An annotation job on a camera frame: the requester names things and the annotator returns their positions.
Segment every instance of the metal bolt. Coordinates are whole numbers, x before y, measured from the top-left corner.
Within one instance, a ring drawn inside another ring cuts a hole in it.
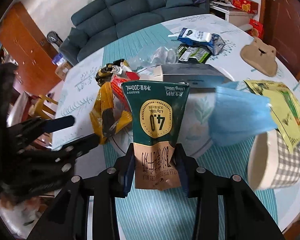
[[[71,169],[71,164],[70,164],[70,163],[67,163],[67,164],[65,164],[65,165],[61,168],[61,171],[62,171],[62,172],[67,172],[67,171],[69,171],[69,169]]]
[[[73,176],[72,178],[71,178],[71,181],[73,182],[73,183],[76,183],[76,182],[78,182],[80,180],[80,177],[79,176]]]
[[[197,173],[204,173],[206,171],[203,167],[197,167]]]
[[[66,151],[66,152],[70,152],[70,151],[72,151],[73,149],[74,149],[73,146],[68,146],[68,147],[65,149],[65,151]]]
[[[107,172],[109,173],[109,174],[113,174],[113,173],[115,173],[117,170],[114,168],[114,167],[111,167],[111,168],[109,168],[109,169],[107,169]]]
[[[241,181],[241,177],[240,177],[239,175],[234,175],[232,178],[233,178],[233,180],[236,181],[236,182]]]

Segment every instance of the yellow snack wrapper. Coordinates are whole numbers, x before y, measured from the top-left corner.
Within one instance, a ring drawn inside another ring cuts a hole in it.
[[[282,82],[269,80],[245,80],[258,95],[270,98],[271,115],[288,147],[293,152],[300,142],[300,103]]]
[[[117,134],[132,122],[132,115],[127,111],[123,111],[119,120],[115,121],[113,108],[111,85],[110,82],[106,82],[100,88],[93,109],[89,114],[93,131],[100,137],[100,144],[104,144],[107,138]]]

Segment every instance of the striped tablecloth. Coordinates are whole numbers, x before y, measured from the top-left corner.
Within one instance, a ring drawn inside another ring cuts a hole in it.
[[[217,56],[211,56],[207,64],[221,67],[236,81],[267,79],[283,82],[300,101],[298,82],[278,59],[278,72],[272,78],[263,75],[241,59],[240,50],[253,40],[248,34],[214,15],[184,17],[129,34],[96,51],[73,67],[66,77],[56,117],[71,114],[76,117],[76,123],[73,127],[54,133],[53,148],[93,133],[89,112],[99,90],[95,75],[101,66],[120,58],[135,57],[145,46],[148,46],[151,53],[154,48],[167,42],[178,44],[178,41],[167,36],[178,33],[182,27],[217,33],[224,39],[226,45],[223,51]],[[238,89],[244,90],[246,87],[243,85]],[[195,157],[200,166],[214,174],[224,177],[239,174],[247,180],[247,162],[254,138],[229,147],[213,145],[208,136],[207,125],[213,107],[213,93],[191,93],[178,142],[182,143],[187,155]],[[115,101],[115,108],[121,108],[118,101]],[[131,128],[125,128],[105,145],[78,158],[76,173],[83,178],[97,175],[106,167],[111,167],[117,157],[124,155],[132,141]],[[300,211],[300,183],[284,189],[256,191],[255,194],[281,230],[284,230]],[[157,191],[132,187],[127,198],[116,199],[121,239],[191,239],[196,204],[197,200],[187,199],[181,188]],[[219,239],[224,239],[222,198],[219,199],[219,218]]]

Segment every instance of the sofa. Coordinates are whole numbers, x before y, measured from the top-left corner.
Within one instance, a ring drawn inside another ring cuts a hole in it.
[[[71,17],[75,28],[59,52],[76,65],[105,45],[151,25],[209,13],[209,0],[168,8],[167,0],[94,0]]]

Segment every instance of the checkered paper cup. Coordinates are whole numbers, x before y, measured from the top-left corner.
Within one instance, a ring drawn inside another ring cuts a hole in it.
[[[272,130],[255,137],[248,162],[253,190],[288,187],[300,181],[300,148],[291,154],[282,135]]]

